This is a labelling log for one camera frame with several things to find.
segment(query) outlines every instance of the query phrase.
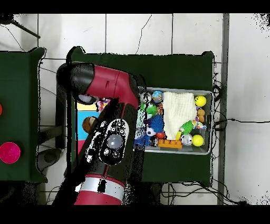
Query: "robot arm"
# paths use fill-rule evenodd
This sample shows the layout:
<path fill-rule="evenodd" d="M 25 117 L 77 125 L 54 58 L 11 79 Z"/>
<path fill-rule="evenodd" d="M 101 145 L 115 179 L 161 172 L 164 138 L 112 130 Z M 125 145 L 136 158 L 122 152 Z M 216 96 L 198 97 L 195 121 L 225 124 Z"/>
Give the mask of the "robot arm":
<path fill-rule="evenodd" d="M 56 78 L 80 103 L 111 101 L 94 122 L 79 165 L 66 175 L 53 204 L 121 204 L 139 107 L 136 81 L 126 72 L 81 62 L 63 64 Z"/>

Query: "green table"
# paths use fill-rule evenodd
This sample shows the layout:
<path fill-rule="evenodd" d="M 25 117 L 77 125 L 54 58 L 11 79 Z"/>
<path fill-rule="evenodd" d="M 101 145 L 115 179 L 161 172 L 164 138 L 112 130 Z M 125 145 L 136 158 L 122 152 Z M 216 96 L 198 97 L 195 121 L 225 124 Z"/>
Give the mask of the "green table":
<path fill-rule="evenodd" d="M 136 76 L 142 75 L 148 87 L 208 91 L 213 90 L 213 58 L 212 52 L 164 56 L 84 54 L 80 47 L 72 53 L 72 61 L 91 62 Z M 200 181 L 210 186 L 210 160 L 210 153 L 188 155 L 145 152 L 142 181 Z"/>
<path fill-rule="evenodd" d="M 38 62 L 44 48 L 30 52 L 0 52 L 0 145 L 14 142 L 21 157 L 14 164 L 0 161 L 0 180 L 45 182 L 36 168 L 38 142 Z"/>

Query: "gray plastic bin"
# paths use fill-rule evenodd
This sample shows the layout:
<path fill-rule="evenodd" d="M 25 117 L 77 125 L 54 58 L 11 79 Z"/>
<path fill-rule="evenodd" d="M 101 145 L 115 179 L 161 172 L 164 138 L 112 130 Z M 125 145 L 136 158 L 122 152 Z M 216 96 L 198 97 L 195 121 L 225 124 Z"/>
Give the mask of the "gray plastic bin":
<path fill-rule="evenodd" d="M 147 87 L 147 92 L 154 92 L 155 90 L 160 90 L 161 92 L 176 92 L 176 93 L 184 93 L 190 92 L 194 94 L 194 97 L 198 95 L 202 95 L 206 97 L 206 104 L 202 107 L 205 111 L 205 125 L 207 127 L 206 130 L 193 129 L 191 131 L 191 135 L 199 134 L 204 138 L 204 144 L 201 147 L 197 146 L 182 146 L 182 149 L 176 148 L 165 148 L 165 147 L 152 147 L 146 146 L 145 152 L 153 152 L 153 153 L 175 153 L 175 154 L 193 154 L 193 155 L 206 155 L 211 151 L 211 140 L 212 140 L 212 127 L 214 123 L 214 94 L 211 91 L 204 90 L 185 90 L 185 89 L 167 89 L 167 88 L 153 88 Z"/>

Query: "green toy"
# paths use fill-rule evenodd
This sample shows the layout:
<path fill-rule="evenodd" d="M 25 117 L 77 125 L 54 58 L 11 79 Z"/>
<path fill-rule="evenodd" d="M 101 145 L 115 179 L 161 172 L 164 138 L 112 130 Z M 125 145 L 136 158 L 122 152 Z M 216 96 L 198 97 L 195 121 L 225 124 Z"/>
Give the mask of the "green toy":
<path fill-rule="evenodd" d="M 141 103 L 141 110 L 145 111 L 145 108 L 146 108 L 146 104 Z M 157 114 L 157 106 L 150 102 L 146 109 L 146 113 L 151 114 L 153 117 L 154 115 Z"/>
<path fill-rule="evenodd" d="M 194 126 L 192 124 L 192 121 L 188 121 L 182 125 L 182 127 L 180 128 L 180 131 L 182 132 L 182 134 L 188 135 L 192 131 L 193 128 Z"/>

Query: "blue toy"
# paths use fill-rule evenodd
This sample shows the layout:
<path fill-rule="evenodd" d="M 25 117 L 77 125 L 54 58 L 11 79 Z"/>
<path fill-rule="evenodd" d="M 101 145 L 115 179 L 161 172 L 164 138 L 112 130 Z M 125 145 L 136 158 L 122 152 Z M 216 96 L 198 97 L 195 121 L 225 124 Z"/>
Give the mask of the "blue toy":
<path fill-rule="evenodd" d="M 163 132 L 164 123 L 163 123 L 162 116 L 161 115 L 155 115 L 155 116 L 151 117 L 151 123 L 149 124 L 149 126 L 156 133 Z"/>

